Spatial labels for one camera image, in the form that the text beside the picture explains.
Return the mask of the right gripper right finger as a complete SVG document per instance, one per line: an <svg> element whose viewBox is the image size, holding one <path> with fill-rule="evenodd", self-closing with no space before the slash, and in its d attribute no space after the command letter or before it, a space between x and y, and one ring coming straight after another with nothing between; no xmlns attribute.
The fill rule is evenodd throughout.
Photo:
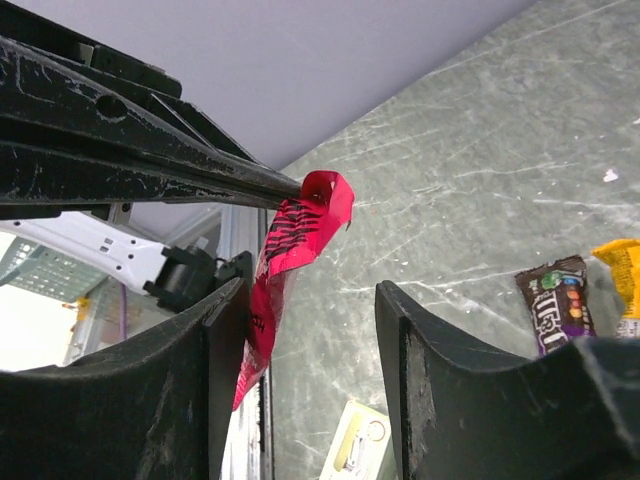
<svg viewBox="0 0 640 480"><path fill-rule="evenodd" d="M375 292L401 479L635 479L639 344L587 337L529 360Z"/></svg>

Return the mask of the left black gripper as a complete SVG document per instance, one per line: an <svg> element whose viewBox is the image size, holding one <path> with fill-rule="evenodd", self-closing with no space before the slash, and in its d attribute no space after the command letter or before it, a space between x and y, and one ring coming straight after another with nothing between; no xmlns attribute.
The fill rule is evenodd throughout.
<svg viewBox="0 0 640 480"><path fill-rule="evenodd" d="M140 202L276 208L300 194L200 137L148 89L181 97L159 67L8 1L1 35L3 220ZM128 81L148 88L133 100Z"/></svg>

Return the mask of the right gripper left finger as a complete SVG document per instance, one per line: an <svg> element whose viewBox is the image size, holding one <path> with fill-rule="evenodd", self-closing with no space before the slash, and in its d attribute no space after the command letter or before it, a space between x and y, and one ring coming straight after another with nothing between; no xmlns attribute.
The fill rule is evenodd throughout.
<svg viewBox="0 0 640 480"><path fill-rule="evenodd" d="M249 324L234 279L65 366L1 376L5 479L216 479Z"/></svg>

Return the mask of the red Himalaya candy pouch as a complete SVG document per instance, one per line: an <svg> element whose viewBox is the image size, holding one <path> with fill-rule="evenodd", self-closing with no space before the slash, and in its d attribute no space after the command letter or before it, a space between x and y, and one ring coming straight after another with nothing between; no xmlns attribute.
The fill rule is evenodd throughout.
<svg viewBox="0 0 640 480"><path fill-rule="evenodd" d="M316 170L305 177L300 195L283 201L276 211L256 265L234 410L269 366L295 275L350 224L354 202L354 191L341 174Z"/></svg>

